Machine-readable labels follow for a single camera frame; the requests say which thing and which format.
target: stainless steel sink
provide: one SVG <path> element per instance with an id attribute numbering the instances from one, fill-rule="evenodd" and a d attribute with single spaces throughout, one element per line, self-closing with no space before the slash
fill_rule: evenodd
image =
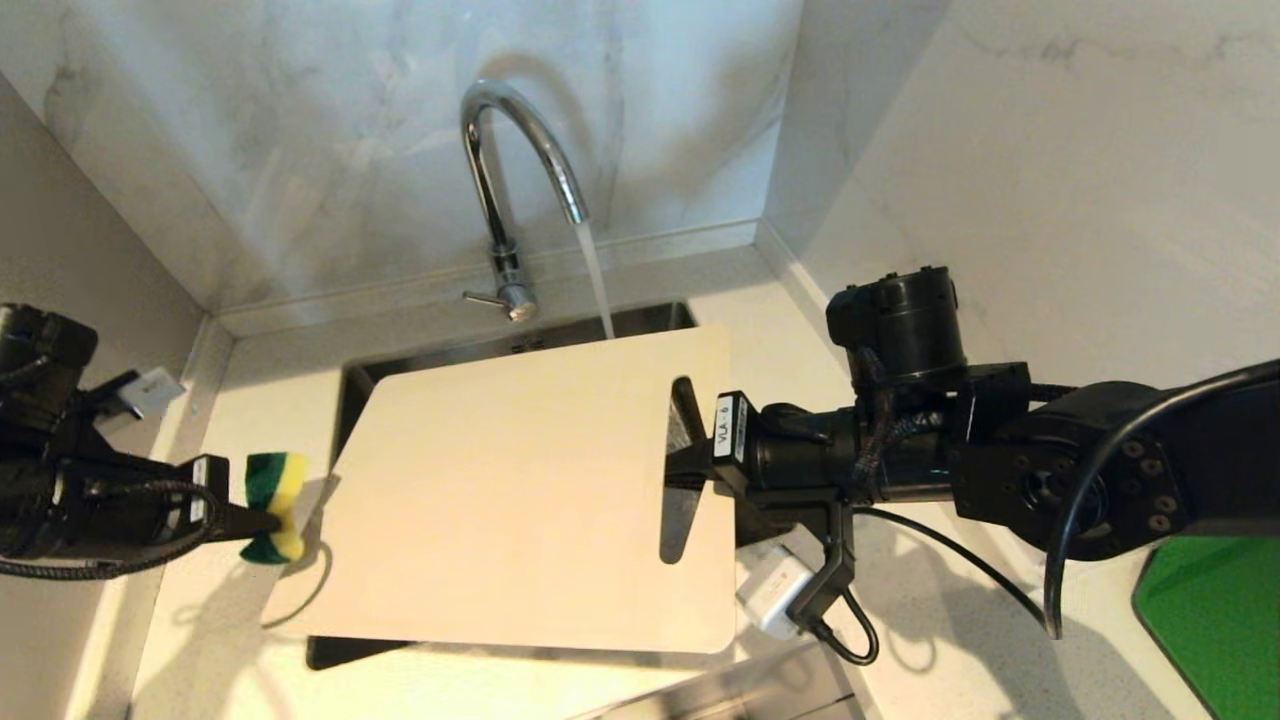
<path id="1" fill-rule="evenodd" d="M 695 325 L 694 316 L 689 313 L 689 306 L 684 302 L 663 302 L 662 305 L 649 305 L 613 313 L 613 329 L 618 337 L 678 331 Z M 338 427 L 333 451 L 334 460 L 342 452 L 343 446 L 347 445 L 356 421 L 360 420 L 360 414 L 365 410 L 365 405 L 369 404 L 374 386 L 383 378 L 401 373 L 429 370 L 460 363 L 475 363 L 476 360 L 504 357 L 507 355 L 535 352 L 600 340 L 604 340 L 604 328 L 600 324 L 599 316 L 591 316 L 557 325 L 534 328 L 497 340 L 470 342 L 416 352 L 404 357 L 349 365 L 342 378 L 342 402 L 338 410 Z M 689 512 L 692 511 L 694 506 L 696 506 L 696 502 L 690 505 Z M 312 670 L 324 670 L 325 667 L 333 667 L 408 644 L 412 643 L 407 641 L 311 637 L 307 638 L 306 661 L 307 666 Z"/>
<path id="2" fill-rule="evenodd" d="M 696 327 L 689 306 L 684 302 L 663 302 L 613 313 L 613 331 L 617 337 L 660 333 Z M 360 414 L 364 413 L 374 386 L 383 378 L 401 373 L 413 373 L 475 363 L 492 357 L 506 357 L 521 352 L 567 347 L 584 342 L 604 340 L 604 327 L 599 316 L 582 318 L 545 328 L 535 328 L 517 334 L 471 342 L 439 350 L 417 352 L 406 357 L 360 363 L 347 368 L 342 378 L 342 402 L 338 410 L 338 427 L 334 442 L 334 460 L 347 445 L 351 430 L 355 429 Z"/>

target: water stream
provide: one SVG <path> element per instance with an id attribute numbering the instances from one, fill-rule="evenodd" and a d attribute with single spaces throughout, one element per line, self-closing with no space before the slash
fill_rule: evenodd
<path id="1" fill-rule="evenodd" d="M 577 232 L 577 243 L 582 246 L 582 256 L 586 258 L 586 272 L 591 273 L 591 291 L 595 292 L 595 305 L 600 309 L 604 337 L 613 340 L 613 315 L 609 314 L 609 299 L 604 295 L 604 275 L 600 274 L 600 260 L 595 256 L 591 223 L 579 223 L 573 229 Z"/>

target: marble wall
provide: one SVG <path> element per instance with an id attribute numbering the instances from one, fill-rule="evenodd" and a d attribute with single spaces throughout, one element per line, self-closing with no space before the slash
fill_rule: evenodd
<path id="1" fill-rule="evenodd" d="M 1280 355 L 1280 4 L 812 0 L 767 224 L 826 295 L 950 265 L 973 360 Z"/>
<path id="2" fill-rule="evenodd" d="M 758 218 L 801 0 L 0 4 L 0 72 L 210 310 L 485 261 L 477 77 L 566 145 L 596 236 Z M 495 123 L 530 252 L 573 242 Z"/>

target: white connector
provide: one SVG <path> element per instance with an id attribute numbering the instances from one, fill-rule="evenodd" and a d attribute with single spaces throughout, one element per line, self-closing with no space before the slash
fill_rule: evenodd
<path id="1" fill-rule="evenodd" d="M 737 560 L 748 570 L 737 585 L 737 600 L 751 624 L 782 641 L 799 635 L 800 628 L 786 611 L 813 570 L 777 538 L 740 547 Z"/>

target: sink basin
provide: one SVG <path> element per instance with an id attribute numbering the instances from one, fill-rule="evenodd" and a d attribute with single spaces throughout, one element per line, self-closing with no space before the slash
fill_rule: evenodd
<path id="1" fill-rule="evenodd" d="M 689 306 L 684 302 L 663 302 L 660 305 L 648 305 L 613 313 L 613 329 L 617 337 L 678 331 L 692 327 L 696 327 L 696 323 L 694 323 L 694 316 L 689 313 Z M 416 352 L 404 357 L 349 365 L 342 378 L 342 401 L 338 410 L 338 425 L 334 438 L 334 460 L 342 454 L 347 439 L 351 438 L 351 432 L 356 428 L 360 414 L 365 410 L 365 405 L 369 404 L 370 396 L 372 396 L 374 386 L 383 378 L 401 373 L 413 373 L 431 368 L 443 368 L 445 365 L 475 363 L 477 360 L 567 347 L 570 345 L 602 340 L 604 340 L 604 327 L 600 324 L 599 316 L 590 316 L 543 328 L 531 328 L 497 340 L 470 342 Z M 687 498 L 681 498 L 678 493 L 673 496 L 672 501 L 690 502 Z M 695 505 L 696 502 L 694 501 L 687 512 L 692 512 L 692 506 Z M 311 637 L 307 639 L 306 660 L 307 666 L 312 670 L 323 670 L 408 644 L 412 643 L 404 641 Z"/>
<path id="2" fill-rule="evenodd" d="M 660 333 L 696 327 L 689 306 L 684 302 L 663 302 L 613 313 L 613 331 L 617 337 Z M 342 402 L 338 410 L 338 428 L 334 442 L 334 460 L 351 438 L 374 386 L 383 378 L 401 373 L 430 370 L 445 365 L 475 363 L 493 357 L 506 357 L 521 352 L 567 347 L 604 340 L 604 327 L 599 316 L 582 318 L 544 328 L 532 328 L 497 340 L 471 342 L 439 350 L 428 350 L 406 357 L 362 363 L 347 368 L 342 378 Z"/>

